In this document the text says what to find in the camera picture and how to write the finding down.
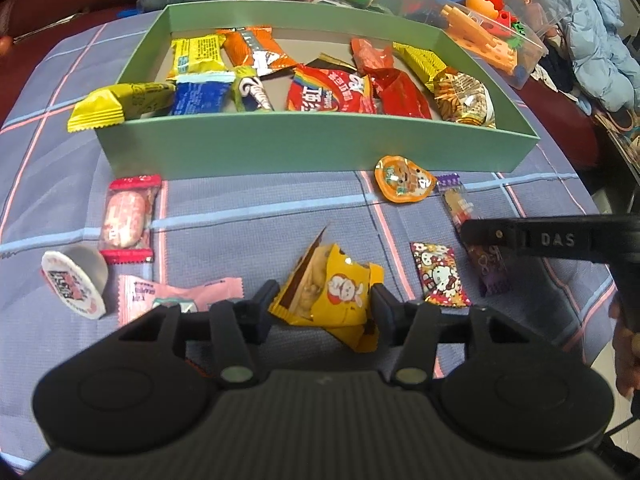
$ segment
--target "blue candy wrapper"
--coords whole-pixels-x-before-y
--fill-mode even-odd
[[[171,115],[213,114],[222,110],[236,78],[233,72],[179,75]]]

